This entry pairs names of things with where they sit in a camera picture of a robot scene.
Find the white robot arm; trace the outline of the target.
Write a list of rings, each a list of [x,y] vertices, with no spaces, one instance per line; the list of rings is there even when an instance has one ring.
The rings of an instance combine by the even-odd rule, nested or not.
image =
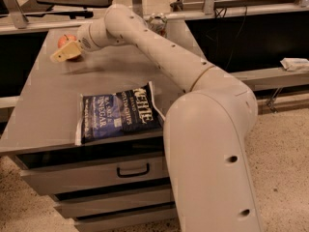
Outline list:
[[[183,95],[170,106],[163,139],[182,232],[264,232],[244,138],[258,105],[242,81],[154,32],[124,5],[77,31],[51,56],[63,62],[82,51],[132,44],[170,77]]]

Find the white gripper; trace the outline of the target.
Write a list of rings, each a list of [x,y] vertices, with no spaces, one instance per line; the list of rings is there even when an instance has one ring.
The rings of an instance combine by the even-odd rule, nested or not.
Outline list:
[[[79,57],[82,49],[93,52],[117,43],[117,39],[108,33],[103,18],[81,25],[77,30],[77,40],[78,42],[69,41],[62,45],[50,59],[60,63]]]

